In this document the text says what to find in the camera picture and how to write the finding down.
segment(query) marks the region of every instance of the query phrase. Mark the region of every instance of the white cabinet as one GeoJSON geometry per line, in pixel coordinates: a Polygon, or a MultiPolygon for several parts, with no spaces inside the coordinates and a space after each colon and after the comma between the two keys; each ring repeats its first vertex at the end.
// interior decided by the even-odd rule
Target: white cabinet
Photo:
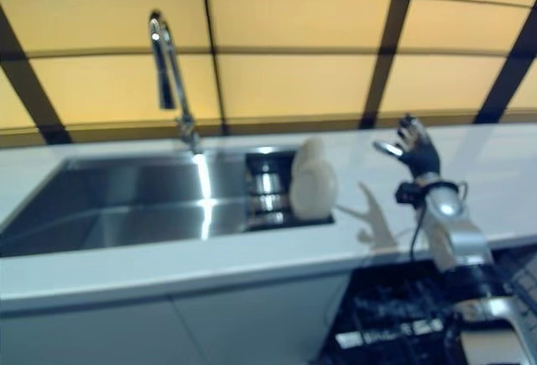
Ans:
{"type": "Polygon", "coordinates": [[[349,277],[3,314],[1,364],[297,365],[321,349],[349,277]]]}
{"type": "Polygon", "coordinates": [[[170,300],[1,319],[2,365],[199,365],[170,300]]]}
{"type": "Polygon", "coordinates": [[[322,347],[350,274],[177,298],[211,365],[296,365],[322,347]]]}

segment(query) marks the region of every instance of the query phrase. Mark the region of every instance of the black glove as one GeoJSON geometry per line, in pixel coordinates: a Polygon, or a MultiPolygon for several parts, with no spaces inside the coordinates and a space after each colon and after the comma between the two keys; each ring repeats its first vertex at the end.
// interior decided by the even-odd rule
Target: black glove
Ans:
{"type": "Polygon", "coordinates": [[[440,175],[440,156],[420,120],[407,114],[399,121],[397,134],[401,139],[395,145],[375,141],[373,146],[406,164],[415,178],[429,172],[440,175]]]}

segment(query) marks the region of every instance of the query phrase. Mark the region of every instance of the black wire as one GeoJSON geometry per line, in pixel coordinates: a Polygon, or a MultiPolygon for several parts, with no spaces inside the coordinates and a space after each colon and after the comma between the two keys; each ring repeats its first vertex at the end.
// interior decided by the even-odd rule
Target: black wire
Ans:
{"type": "Polygon", "coordinates": [[[426,208],[427,207],[425,205],[421,208],[420,218],[418,219],[418,225],[416,225],[416,229],[414,229],[414,235],[412,236],[412,242],[410,243],[410,262],[415,261],[414,247],[415,247],[416,241],[418,240],[418,234],[420,233],[421,224],[425,216],[426,208]]]}

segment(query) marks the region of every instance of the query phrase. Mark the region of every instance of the stainless steel sink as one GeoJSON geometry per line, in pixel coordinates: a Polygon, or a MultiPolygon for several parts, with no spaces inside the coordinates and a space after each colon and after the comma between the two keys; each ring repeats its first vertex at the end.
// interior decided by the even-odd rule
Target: stainless steel sink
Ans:
{"type": "MultiPolygon", "coordinates": [[[[256,149],[68,159],[19,214],[0,227],[0,256],[207,239],[264,229],[258,213],[251,210],[248,157],[282,163],[279,171],[288,184],[293,152],[261,151],[268,153],[256,149]]],[[[270,214],[280,219],[271,227],[303,225],[289,210],[270,214]]]]}

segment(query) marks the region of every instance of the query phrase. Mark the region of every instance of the faucet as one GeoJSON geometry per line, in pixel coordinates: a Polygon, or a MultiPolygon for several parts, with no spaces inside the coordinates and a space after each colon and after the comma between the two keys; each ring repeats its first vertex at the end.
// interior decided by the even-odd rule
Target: faucet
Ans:
{"type": "Polygon", "coordinates": [[[196,131],[196,121],[192,113],[190,113],[188,101],[186,100],[174,40],[169,31],[168,24],[159,10],[154,10],[149,16],[149,36],[153,55],[157,63],[160,108],[176,108],[172,88],[169,83],[169,72],[171,71],[175,83],[175,92],[177,93],[182,111],[182,115],[175,119],[179,127],[180,139],[190,146],[193,154],[200,154],[200,135],[196,131]]]}

